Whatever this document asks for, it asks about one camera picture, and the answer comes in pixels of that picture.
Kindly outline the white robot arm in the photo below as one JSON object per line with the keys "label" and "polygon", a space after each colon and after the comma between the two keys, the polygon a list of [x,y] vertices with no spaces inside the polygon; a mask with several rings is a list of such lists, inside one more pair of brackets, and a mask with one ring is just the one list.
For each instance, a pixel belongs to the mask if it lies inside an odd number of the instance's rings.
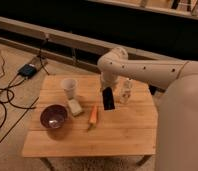
{"label": "white robot arm", "polygon": [[97,66],[101,85],[124,76],[164,91],[158,108],[155,171],[198,171],[198,61],[130,60],[116,47]]}

